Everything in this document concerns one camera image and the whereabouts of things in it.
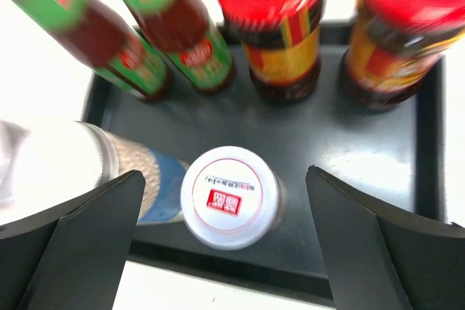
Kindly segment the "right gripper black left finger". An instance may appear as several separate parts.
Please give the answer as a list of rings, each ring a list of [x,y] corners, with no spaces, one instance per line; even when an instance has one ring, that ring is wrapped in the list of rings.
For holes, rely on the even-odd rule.
[[[111,309],[144,188],[142,173],[129,171],[1,225],[1,308]]]

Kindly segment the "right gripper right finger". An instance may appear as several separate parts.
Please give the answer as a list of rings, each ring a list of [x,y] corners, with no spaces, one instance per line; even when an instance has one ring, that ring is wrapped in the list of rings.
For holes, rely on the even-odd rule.
[[[337,309],[463,309],[464,228],[405,211],[317,166],[307,192]]]

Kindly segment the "tall silver-capped white bottle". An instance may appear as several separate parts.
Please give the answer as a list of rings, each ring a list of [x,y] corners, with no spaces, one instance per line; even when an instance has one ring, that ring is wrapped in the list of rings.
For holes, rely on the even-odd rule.
[[[184,219],[180,191],[188,167],[90,123],[27,131],[13,146],[1,181],[1,223],[45,211],[132,170],[145,179],[137,223],[177,223]]]

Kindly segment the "grey-lid jar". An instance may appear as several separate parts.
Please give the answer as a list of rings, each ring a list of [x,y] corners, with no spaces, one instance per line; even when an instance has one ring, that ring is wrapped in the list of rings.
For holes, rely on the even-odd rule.
[[[280,177],[256,153],[223,146],[199,156],[182,182],[187,228],[217,250],[253,245],[282,221],[288,204]]]

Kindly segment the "red-lid dark sauce jar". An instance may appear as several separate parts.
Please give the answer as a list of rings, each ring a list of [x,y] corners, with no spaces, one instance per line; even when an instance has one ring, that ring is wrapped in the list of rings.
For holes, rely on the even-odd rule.
[[[463,37],[464,0],[357,0],[341,87],[369,108],[392,108]]]

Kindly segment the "green-label sauce bottle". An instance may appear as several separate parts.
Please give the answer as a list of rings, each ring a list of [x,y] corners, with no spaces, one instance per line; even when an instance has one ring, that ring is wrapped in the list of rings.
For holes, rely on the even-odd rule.
[[[200,93],[222,90],[233,57],[201,0],[123,0],[145,38]]]

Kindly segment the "red-label sauce bottle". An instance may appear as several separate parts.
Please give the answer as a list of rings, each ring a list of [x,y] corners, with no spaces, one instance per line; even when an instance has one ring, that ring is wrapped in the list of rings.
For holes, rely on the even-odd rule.
[[[100,0],[12,0],[59,45],[94,73],[152,102],[169,88],[160,54]]]

